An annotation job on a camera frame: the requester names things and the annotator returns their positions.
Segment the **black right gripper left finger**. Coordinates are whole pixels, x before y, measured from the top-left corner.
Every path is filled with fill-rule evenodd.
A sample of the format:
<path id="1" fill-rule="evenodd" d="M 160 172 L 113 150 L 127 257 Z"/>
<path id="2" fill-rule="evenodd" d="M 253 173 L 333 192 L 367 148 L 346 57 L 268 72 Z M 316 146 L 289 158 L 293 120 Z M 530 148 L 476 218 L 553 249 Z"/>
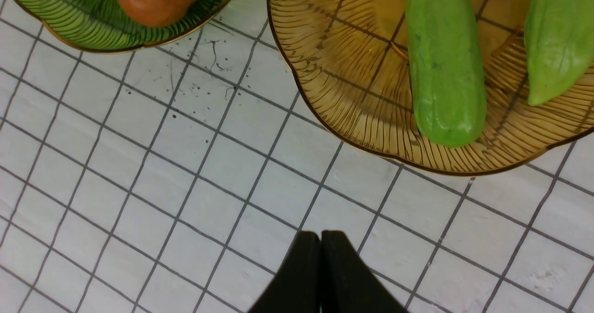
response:
<path id="1" fill-rule="evenodd" d="M 249 310 L 251 313 L 318 313 L 321 241 L 312 231 L 297 233 L 280 269 Z"/>

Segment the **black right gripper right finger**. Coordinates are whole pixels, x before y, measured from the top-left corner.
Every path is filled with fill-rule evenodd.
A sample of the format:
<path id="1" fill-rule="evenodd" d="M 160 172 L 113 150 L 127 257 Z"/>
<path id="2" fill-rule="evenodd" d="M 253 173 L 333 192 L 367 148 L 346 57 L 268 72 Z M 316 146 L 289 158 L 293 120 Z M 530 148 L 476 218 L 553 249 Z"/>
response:
<path id="1" fill-rule="evenodd" d="M 321 235 L 320 305 L 323 313 L 406 313 L 378 281 L 342 231 Z"/>

